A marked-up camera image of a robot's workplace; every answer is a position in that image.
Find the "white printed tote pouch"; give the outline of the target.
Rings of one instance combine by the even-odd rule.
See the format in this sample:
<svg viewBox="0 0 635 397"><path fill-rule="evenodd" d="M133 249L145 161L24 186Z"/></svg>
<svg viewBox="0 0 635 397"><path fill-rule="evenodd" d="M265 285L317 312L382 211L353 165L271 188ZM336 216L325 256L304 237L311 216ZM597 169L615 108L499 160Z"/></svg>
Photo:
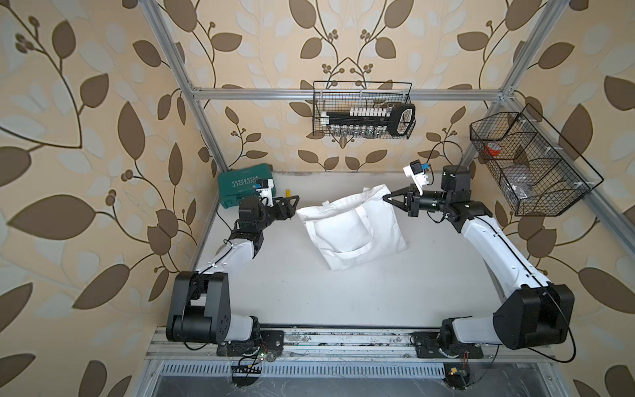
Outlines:
<svg viewBox="0 0 635 397"><path fill-rule="evenodd" d="M407 249L395 210L384 200L389 193L386 185L377 185L296 212L331 270L347 270Z"/></svg>

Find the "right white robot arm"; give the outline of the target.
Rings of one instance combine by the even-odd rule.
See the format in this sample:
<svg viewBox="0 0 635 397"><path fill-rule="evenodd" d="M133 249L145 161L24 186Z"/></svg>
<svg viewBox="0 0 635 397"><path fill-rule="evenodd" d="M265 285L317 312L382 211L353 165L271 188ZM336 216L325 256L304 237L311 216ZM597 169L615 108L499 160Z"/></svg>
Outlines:
<svg viewBox="0 0 635 397"><path fill-rule="evenodd" d="M443 321L436 344L447 355L464 347L503 345L510 350L562 344L574 339L570 322L575 296L556 285L520 253L504 234L493 213L471 198L471 176L466 167L443 167L441 188L428 190L430 166L415 160L403 169L413 183L385 195L386 203L410 217L421 212L441 213L444 222L473 245L502 289L504 302L490 316Z"/></svg>

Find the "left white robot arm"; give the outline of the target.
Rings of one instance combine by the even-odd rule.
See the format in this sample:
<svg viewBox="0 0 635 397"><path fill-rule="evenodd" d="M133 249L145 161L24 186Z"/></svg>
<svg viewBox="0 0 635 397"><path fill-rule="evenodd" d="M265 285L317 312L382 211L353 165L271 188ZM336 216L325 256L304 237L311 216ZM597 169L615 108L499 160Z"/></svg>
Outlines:
<svg viewBox="0 0 635 397"><path fill-rule="evenodd" d="M238 219L215 258L195 271L176 276L165 326L170 342L220 345L259 341L257 317L232 313L230 275L256 257L264 230L275 221L292 218L298 203L298 195L242 199Z"/></svg>

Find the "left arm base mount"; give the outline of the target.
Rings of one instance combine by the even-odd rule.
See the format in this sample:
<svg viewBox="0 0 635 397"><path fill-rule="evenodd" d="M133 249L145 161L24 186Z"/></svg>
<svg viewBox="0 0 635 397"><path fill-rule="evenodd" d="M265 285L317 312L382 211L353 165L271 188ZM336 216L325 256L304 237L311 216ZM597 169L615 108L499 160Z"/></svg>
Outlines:
<svg viewBox="0 0 635 397"><path fill-rule="evenodd" d="M216 354L218 357L253 357L263 356L266 360L274 361L282 355L284 350L284 331L265 329L257 331L255 337L246 341L222 342Z"/></svg>

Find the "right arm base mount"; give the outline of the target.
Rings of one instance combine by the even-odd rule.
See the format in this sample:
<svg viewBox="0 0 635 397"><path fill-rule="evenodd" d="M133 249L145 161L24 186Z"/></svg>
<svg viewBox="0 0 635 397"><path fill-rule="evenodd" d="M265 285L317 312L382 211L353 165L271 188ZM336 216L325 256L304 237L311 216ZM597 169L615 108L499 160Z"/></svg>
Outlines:
<svg viewBox="0 0 635 397"><path fill-rule="evenodd" d="M419 359L482 359L485 356L476 344L459 342L453 336L443 336L441 332L413 332L410 342Z"/></svg>

